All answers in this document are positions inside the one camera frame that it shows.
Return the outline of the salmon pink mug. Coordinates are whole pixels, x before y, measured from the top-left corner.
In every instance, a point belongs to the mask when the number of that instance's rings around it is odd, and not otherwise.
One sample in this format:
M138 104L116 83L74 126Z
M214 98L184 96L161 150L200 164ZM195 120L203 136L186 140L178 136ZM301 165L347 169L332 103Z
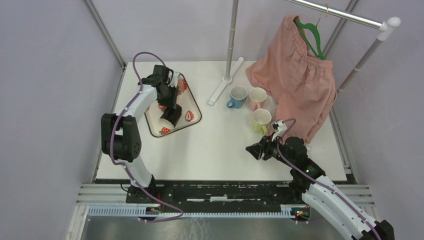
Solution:
M162 112L164 112L167 109L166 106L163 106L163 105L160 105L160 104L158 104L157 106Z

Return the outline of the black mug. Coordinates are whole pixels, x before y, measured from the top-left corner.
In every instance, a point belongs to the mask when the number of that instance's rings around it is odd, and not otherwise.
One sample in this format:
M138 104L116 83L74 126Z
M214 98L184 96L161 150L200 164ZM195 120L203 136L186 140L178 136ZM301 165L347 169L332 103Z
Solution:
M176 104L175 107L167 107L159 118L159 123L170 130L174 130L182 116L182 107Z

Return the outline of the yellow mug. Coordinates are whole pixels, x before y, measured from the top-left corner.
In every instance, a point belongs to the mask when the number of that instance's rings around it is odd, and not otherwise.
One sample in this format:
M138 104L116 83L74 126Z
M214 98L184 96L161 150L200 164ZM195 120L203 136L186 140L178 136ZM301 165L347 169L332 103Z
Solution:
M272 115L268 110L263 108L256 109L252 114L252 130L263 136L268 135L271 120Z

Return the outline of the light pink mug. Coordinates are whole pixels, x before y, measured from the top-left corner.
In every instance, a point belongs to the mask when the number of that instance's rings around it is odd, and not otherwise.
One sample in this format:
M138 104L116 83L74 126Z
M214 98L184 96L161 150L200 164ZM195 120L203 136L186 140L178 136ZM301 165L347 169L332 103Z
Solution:
M249 109L253 112L262 109L267 96L267 92L263 88L255 87L251 89L249 92Z

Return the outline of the blue mug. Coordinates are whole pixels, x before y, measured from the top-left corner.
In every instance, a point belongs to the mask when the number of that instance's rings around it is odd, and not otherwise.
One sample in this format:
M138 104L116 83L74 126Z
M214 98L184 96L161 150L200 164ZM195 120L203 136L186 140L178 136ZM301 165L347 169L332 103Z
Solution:
M247 89L243 86L235 86L230 91L230 100L227 102L226 107L229 109L240 109L248 96Z

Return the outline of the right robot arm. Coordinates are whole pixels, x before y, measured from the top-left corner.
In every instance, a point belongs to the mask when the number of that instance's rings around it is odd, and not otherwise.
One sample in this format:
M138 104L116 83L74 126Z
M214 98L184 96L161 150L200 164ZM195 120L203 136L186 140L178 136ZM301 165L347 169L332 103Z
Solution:
M395 239L394 228L387 220L378 221L360 209L309 158L303 139L292 136L282 143L280 137L263 136L245 149L256 160L274 158L291 167L289 199L315 209L345 240Z

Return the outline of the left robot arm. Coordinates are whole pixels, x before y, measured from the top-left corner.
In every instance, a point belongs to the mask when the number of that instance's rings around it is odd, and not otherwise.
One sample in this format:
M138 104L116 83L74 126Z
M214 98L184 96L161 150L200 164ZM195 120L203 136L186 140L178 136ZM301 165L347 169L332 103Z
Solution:
M154 177L140 156L142 140L138 122L153 103L158 103L164 107L159 122L169 130L176 127L182 116L182 107L177 103L179 77L179 72L155 65L153 73L141 79L134 96L121 110L101 117L102 152L114 165L124 168L145 204L156 200L157 190L152 186Z

